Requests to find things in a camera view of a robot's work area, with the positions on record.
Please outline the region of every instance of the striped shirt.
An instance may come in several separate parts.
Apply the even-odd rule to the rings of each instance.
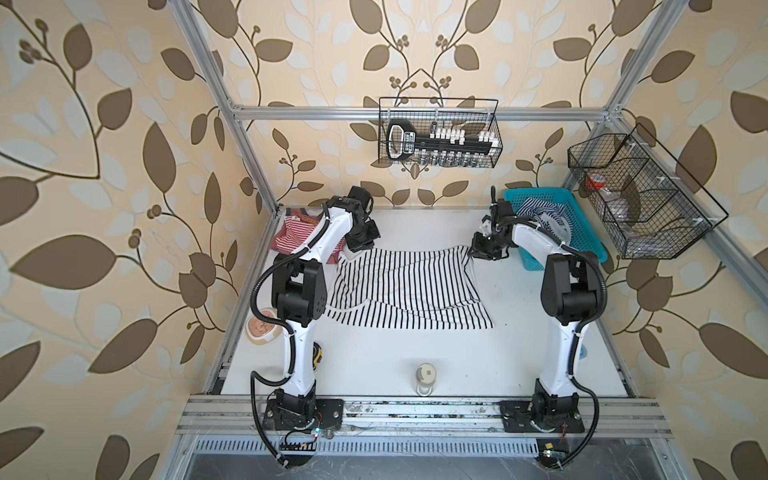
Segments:
[[[330,318],[396,329],[492,328],[472,281],[468,247],[428,252],[374,248],[336,268]]]

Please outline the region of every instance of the black wire basket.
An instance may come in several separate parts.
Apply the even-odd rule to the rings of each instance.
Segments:
[[[504,145],[498,100],[381,97],[379,164],[493,168]]]
[[[654,146],[661,149],[654,151],[658,155],[668,155],[674,173],[650,154]],[[568,167],[625,259],[678,257],[728,218],[720,202],[642,124],[626,135],[602,134],[568,148]]]

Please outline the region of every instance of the wallpaper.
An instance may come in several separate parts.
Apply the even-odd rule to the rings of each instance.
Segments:
[[[0,0],[0,478],[157,473],[262,235],[160,7]]]
[[[459,207],[490,203],[491,186],[560,187],[566,150],[584,140],[584,122],[501,122],[494,168],[378,161],[378,128],[346,121],[254,121],[248,132],[278,203],[318,205],[362,185],[377,207]]]
[[[192,0],[238,104],[495,98],[601,107],[654,0]]]
[[[764,266],[767,26],[765,2],[691,1],[624,112],[725,206],[720,228]],[[703,241],[675,260],[629,261],[601,236],[613,253],[603,319],[640,394],[659,400],[689,470],[702,480],[768,478],[768,313]]]

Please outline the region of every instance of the blue object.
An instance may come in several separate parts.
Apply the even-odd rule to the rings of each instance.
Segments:
[[[598,261],[603,263],[608,260],[608,253],[598,236],[592,230],[592,226],[584,216],[584,212],[576,203],[573,194],[564,188],[513,188],[504,192],[504,200],[512,204],[512,209],[517,212],[528,198],[540,198],[564,206],[563,213],[571,221],[572,238],[571,247],[582,251],[591,251],[598,256]],[[530,253],[523,248],[518,248],[520,259],[526,270],[543,270],[544,267],[536,261]]]

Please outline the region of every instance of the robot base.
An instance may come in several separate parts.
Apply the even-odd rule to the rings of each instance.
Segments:
[[[341,399],[317,399],[315,409],[320,415],[320,428],[322,430],[338,429],[344,416],[344,400]],[[293,425],[283,423],[280,409],[277,408],[277,400],[271,399],[266,403],[263,427],[265,430],[293,430]]]
[[[578,395],[549,395],[538,379],[530,401],[502,400],[498,407],[507,433],[584,433]]]

